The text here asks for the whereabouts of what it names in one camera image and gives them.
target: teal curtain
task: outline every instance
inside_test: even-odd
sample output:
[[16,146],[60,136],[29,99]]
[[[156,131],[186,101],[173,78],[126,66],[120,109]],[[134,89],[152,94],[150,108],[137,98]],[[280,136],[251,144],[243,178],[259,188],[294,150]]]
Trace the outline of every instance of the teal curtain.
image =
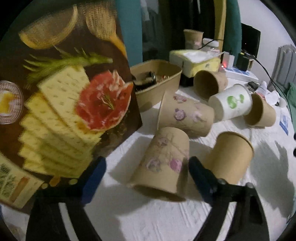
[[116,9],[130,66],[143,62],[140,0],[116,0]]
[[226,22],[223,51],[235,56],[234,65],[242,49],[242,24],[237,0],[226,1]]

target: kraft paper cup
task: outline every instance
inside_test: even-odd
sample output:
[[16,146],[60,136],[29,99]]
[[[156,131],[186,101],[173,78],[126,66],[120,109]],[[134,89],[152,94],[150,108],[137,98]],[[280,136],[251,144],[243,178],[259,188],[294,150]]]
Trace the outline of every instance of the kraft paper cup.
[[205,168],[210,169],[217,178],[237,184],[253,156],[254,148],[246,137],[235,132],[223,132],[217,137]]
[[203,32],[193,29],[184,29],[185,36],[185,48],[186,49],[198,49],[202,46]]
[[196,73],[193,79],[195,93],[205,100],[225,90],[227,85],[228,79],[222,72],[201,70]]
[[170,126],[183,130],[190,137],[205,137],[214,117],[212,107],[166,91],[159,109],[157,129]]
[[215,117],[219,121],[247,115],[252,108],[251,95],[248,89],[240,84],[211,96],[208,103],[214,109]]
[[189,137],[173,127],[157,131],[128,185],[145,196],[185,201]]
[[276,111],[258,94],[252,94],[252,109],[244,116],[249,126],[270,127],[276,121]]

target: white wall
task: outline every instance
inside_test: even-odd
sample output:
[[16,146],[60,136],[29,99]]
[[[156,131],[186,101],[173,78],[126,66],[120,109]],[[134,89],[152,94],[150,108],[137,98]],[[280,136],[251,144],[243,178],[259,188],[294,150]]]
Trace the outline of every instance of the white wall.
[[[238,3],[241,22],[261,31],[257,59],[272,75],[278,47],[293,44],[293,41],[278,18],[260,0],[238,0]],[[258,63],[254,63],[252,72],[259,80],[269,83],[268,76]]]

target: pink flower print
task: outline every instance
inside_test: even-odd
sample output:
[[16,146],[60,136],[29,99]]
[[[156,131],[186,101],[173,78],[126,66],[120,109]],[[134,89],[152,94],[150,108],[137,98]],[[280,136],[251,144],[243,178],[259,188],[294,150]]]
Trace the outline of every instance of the pink flower print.
[[199,111],[193,112],[192,119],[193,119],[194,122],[203,121],[202,120],[202,114]]
[[164,147],[168,145],[168,139],[166,137],[161,137],[157,140],[159,147]]
[[175,158],[172,158],[172,160],[168,163],[169,167],[176,173],[181,172],[182,164],[182,161]]
[[161,162],[157,158],[152,158],[146,165],[147,169],[152,172],[161,171]]
[[174,100],[176,100],[180,104],[187,101],[187,99],[184,96],[181,96],[181,95],[174,95],[173,98],[174,98]]
[[185,119],[186,117],[186,114],[183,110],[180,110],[180,109],[175,109],[175,114],[174,114],[174,117],[177,121],[182,121]]

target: white blanket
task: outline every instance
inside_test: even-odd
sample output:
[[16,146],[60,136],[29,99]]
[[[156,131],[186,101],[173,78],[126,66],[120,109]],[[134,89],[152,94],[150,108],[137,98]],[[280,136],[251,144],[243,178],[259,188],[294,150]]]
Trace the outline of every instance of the white blanket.
[[[229,86],[240,81],[229,81]],[[179,94],[189,98],[198,97],[192,88],[180,88]],[[144,156],[149,142],[156,131],[157,104],[141,114],[143,126],[130,136],[107,158],[107,172],[92,202],[85,209],[96,231],[103,241],[192,241],[203,222],[210,206],[201,200],[190,178],[187,201],[170,203],[142,196],[126,183]],[[235,131],[249,138],[255,157],[240,181],[240,185],[252,182],[260,195],[269,227],[270,240],[276,240],[286,227],[292,211],[294,186],[296,184],[296,159],[293,150],[293,127],[289,120],[289,136],[279,126],[281,111],[275,107],[276,123],[265,129],[251,129],[242,117],[215,123],[207,137],[190,141],[190,155],[201,160],[210,152],[219,133]],[[77,240],[63,204],[60,205],[64,222],[72,241]],[[224,240],[234,213],[235,204],[229,207],[218,240]],[[3,207],[7,222],[26,229],[28,216]]]

